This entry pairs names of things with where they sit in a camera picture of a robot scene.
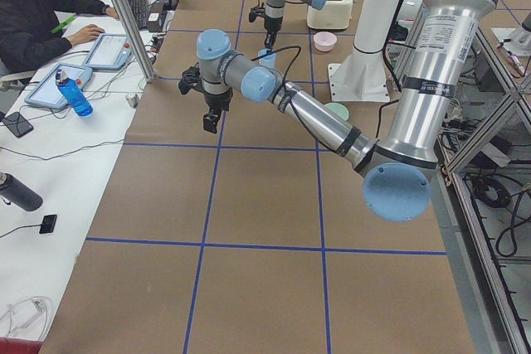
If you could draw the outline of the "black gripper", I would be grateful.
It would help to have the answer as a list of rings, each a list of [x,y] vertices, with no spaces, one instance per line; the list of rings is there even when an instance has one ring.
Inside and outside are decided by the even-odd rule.
[[[267,31],[264,46],[266,49],[272,49],[275,44],[275,34],[281,29],[281,18],[265,16],[264,27]]]
[[[217,133],[217,125],[222,111],[228,112],[230,110],[232,91],[227,90],[220,94],[205,92],[203,97],[209,108],[202,117],[203,129],[209,133]]]

